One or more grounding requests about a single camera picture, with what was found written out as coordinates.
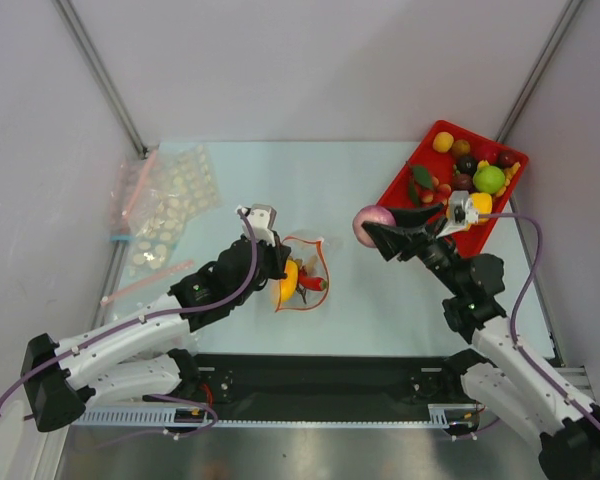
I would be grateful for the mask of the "orange yellow mango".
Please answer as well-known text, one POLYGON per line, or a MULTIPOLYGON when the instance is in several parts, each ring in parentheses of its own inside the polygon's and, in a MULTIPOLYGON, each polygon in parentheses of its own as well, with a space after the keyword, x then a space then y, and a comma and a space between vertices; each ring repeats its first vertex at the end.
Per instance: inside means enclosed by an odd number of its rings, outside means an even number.
POLYGON ((287 260, 284 274, 286 277, 277 282, 274 287, 274 300, 276 303, 285 303, 291 299, 298 284, 299 267, 294 260, 287 260))

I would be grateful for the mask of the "purple onion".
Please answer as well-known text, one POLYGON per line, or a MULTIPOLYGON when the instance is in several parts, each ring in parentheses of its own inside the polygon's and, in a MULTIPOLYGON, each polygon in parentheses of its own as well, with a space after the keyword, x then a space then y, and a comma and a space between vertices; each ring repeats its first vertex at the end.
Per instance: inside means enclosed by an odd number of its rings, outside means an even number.
POLYGON ((353 218, 352 228, 358 242, 368 248, 375 248, 375 243, 363 228, 365 222, 377 223, 385 226, 396 225, 392 213, 382 206, 369 205, 359 210, 353 218))

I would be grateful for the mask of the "clear zip bag orange zipper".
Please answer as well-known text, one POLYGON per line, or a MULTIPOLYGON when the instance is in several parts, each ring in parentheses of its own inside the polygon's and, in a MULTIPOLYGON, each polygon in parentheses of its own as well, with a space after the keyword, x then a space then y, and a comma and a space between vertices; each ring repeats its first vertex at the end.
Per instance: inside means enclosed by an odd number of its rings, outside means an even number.
POLYGON ((342 240, 313 230, 297 230, 282 240, 290 248, 285 264, 287 277, 269 283, 275 313, 307 313, 322 306, 330 292, 329 262, 342 247, 342 240))

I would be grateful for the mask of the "red chili pepper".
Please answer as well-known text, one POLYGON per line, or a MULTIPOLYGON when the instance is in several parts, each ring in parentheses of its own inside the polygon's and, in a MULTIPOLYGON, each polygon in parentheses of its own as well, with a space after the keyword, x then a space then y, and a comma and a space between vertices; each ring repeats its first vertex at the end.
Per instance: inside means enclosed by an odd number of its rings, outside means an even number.
POLYGON ((322 292, 328 288, 328 281, 320 276, 309 276, 303 271, 299 272, 298 283, 301 287, 309 291, 322 292))

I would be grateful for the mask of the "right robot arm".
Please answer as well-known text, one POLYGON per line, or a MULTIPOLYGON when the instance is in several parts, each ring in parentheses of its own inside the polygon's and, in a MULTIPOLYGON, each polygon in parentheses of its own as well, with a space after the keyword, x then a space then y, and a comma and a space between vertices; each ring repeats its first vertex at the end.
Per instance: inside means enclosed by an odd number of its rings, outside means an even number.
POLYGON ((454 195, 448 206, 365 207, 353 230, 387 261, 419 259, 449 290, 445 320, 470 347, 448 358, 443 393, 495 414, 537 454, 547 478, 600 479, 600 405, 537 354, 517 330, 518 312, 497 302, 503 260, 463 257, 452 242, 452 234, 489 217, 469 196, 454 195))

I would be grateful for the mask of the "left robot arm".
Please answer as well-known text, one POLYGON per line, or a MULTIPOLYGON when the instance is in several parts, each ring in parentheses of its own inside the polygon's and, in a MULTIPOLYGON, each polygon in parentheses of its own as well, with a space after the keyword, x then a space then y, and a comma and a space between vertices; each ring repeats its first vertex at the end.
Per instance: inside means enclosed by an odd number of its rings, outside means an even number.
POLYGON ((243 236, 131 318, 61 341, 46 333, 32 338, 21 378, 37 430, 52 432, 77 420, 101 395, 93 383, 109 368, 228 317, 268 281, 285 278, 290 255, 279 240, 243 236))

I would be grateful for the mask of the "bag of white slices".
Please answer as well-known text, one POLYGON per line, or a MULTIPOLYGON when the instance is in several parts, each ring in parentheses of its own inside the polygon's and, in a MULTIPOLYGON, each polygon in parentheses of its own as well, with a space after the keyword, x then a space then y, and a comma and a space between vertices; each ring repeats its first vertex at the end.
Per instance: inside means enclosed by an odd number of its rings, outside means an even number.
POLYGON ((121 211, 130 235, 128 277, 140 279, 164 270, 187 224, 220 203, 206 145, 149 153, 121 211))

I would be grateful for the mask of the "pink zipper empty bag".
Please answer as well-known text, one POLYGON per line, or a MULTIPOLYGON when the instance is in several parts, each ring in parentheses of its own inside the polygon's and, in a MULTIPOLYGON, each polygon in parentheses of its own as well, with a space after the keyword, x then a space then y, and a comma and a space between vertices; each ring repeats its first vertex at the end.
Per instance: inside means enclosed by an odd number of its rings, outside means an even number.
POLYGON ((121 211, 124 200, 130 195, 133 185, 138 179, 143 162, 144 160, 129 162, 121 167, 122 178, 118 181, 116 191, 113 193, 112 239, 122 244, 125 248, 125 253, 123 254, 117 285, 113 288, 112 292, 105 293, 100 301, 100 306, 109 314, 111 321, 144 307, 151 288, 163 286, 167 281, 174 280, 178 275, 185 274, 194 267, 192 259, 174 261, 174 251, 170 257, 168 266, 164 270, 140 279, 131 279, 127 275, 126 267, 130 235, 127 227, 123 225, 121 220, 121 211))

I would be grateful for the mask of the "red lychee cluster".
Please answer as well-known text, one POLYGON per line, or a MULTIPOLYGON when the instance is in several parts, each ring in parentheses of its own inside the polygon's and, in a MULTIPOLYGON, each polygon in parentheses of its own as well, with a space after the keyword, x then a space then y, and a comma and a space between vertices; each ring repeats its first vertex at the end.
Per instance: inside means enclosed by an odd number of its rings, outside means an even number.
POLYGON ((407 196, 415 207, 436 203, 447 205, 451 196, 451 186, 441 183, 425 166, 407 164, 407 196))

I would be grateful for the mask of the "red plastic tray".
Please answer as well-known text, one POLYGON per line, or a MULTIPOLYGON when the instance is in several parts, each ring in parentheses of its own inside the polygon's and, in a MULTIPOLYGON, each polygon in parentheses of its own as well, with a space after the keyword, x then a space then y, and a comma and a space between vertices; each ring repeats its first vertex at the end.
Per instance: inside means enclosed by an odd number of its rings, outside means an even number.
POLYGON ((492 196, 492 211, 502 212, 529 163, 528 156, 445 120, 436 121, 429 129, 378 204, 400 209, 437 203, 447 206, 458 186, 454 177, 459 173, 456 160, 461 153, 472 155, 479 164, 489 163, 504 172, 505 185, 492 196))

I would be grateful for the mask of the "dark purple mangosteen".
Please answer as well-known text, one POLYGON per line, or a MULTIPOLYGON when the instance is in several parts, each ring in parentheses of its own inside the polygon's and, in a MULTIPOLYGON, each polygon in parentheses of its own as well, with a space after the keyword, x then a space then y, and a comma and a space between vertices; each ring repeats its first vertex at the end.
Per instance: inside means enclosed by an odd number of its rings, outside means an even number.
POLYGON ((455 167, 459 174, 473 176, 478 167, 478 161, 470 154, 460 156, 455 161, 455 167))

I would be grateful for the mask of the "red apple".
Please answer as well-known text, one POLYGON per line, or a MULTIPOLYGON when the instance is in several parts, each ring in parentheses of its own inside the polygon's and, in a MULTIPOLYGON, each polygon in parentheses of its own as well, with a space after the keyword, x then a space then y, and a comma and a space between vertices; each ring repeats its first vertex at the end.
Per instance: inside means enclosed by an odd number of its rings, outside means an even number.
POLYGON ((474 157, 478 162, 486 161, 491 165, 497 163, 500 149, 497 145, 483 144, 474 151, 474 157))

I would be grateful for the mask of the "dark plum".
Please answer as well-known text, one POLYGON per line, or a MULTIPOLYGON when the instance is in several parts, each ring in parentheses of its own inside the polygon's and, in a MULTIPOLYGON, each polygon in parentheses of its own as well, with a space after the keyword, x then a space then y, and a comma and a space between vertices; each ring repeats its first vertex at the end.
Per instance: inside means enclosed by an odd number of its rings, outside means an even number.
POLYGON ((497 158, 497 165, 501 169, 510 169, 518 162, 517 155, 511 150, 502 150, 497 158))

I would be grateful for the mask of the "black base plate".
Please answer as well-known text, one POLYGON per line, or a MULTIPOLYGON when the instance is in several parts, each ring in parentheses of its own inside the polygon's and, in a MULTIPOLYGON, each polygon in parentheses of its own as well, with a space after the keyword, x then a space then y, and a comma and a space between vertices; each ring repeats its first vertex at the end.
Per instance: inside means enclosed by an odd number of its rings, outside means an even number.
POLYGON ((198 354, 175 398, 208 400, 233 412, 398 413, 429 404, 472 404, 442 357, 339 357, 198 354))

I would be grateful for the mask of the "left aluminium frame post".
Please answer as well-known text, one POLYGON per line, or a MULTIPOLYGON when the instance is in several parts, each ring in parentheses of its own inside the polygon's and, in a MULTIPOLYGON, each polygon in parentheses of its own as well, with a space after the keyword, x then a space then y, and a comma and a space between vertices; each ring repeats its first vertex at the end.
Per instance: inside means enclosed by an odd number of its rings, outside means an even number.
POLYGON ((145 158, 149 148, 143 141, 140 132, 132 119, 126 103, 105 65, 96 44, 89 34, 74 2, 69 0, 52 0, 51 4, 58 13, 69 36, 99 88, 105 102, 126 139, 139 158, 145 158))

